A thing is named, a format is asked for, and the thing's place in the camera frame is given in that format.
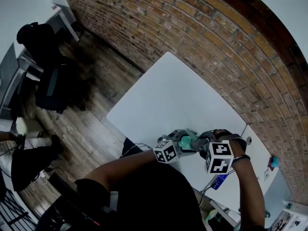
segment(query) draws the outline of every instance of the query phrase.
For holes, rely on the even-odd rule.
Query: forearm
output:
[[[240,182],[241,229],[252,226],[264,227],[264,197],[251,162],[243,159],[232,167]]]
[[[93,170],[85,178],[99,182],[109,191],[117,181],[153,161],[156,161],[155,154],[153,150],[149,150],[104,164]]]
[[[15,136],[11,132],[0,131],[0,141],[15,141]]]

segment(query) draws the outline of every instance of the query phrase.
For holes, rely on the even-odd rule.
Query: white table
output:
[[[151,147],[175,129],[202,133],[225,128],[242,134],[246,126],[214,89],[169,52],[128,90],[107,119],[134,143]],[[181,157],[173,166],[199,191],[213,178],[199,154]]]

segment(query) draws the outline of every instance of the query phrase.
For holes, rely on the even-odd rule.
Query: white wall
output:
[[[308,61],[308,0],[262,0],[289,30]]]

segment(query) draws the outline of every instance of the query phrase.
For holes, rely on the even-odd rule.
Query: bracelet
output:
[[[232,164],[236,163],[237,161],[239,161],[241,159],[249,159],[250,160],[250,156],[248,156],[248,155],[238,156],[238,157],[233,159]]]

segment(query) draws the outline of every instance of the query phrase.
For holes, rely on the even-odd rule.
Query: brick wall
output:
[[[292,199],[308,204],[306,80],[241,0],[67,1],[83,26],[145,71],[167,51],[191,67],[279,157]],[[259,0],[247,4],[270,13]]]

